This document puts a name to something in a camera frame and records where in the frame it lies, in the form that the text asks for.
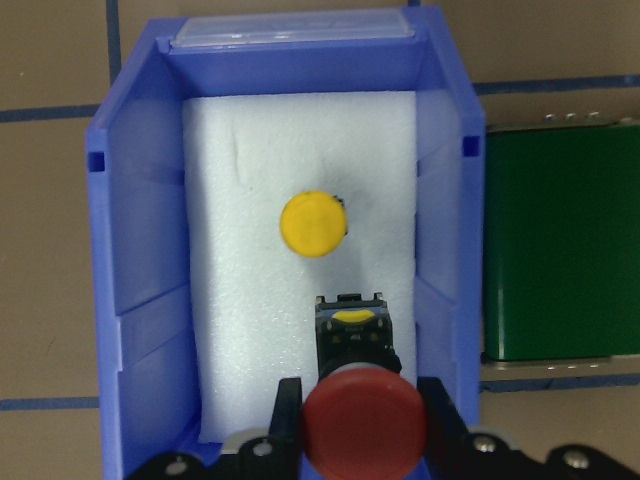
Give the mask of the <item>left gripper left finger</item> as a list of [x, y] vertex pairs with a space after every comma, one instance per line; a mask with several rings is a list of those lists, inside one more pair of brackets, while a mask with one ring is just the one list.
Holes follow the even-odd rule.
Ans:
[[275, 475], [298, 475], [302, 456], [302, 384], [299, 377], [278, 383], [269, 426]]

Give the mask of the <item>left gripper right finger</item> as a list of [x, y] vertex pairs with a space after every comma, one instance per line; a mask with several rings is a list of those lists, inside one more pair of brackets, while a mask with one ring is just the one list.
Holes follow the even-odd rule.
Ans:
[[426, 413], [423, 458], [429, 470], [463, 470], [469, 434], [444, 384], [437, 377], [419, 377], [417, 389]]

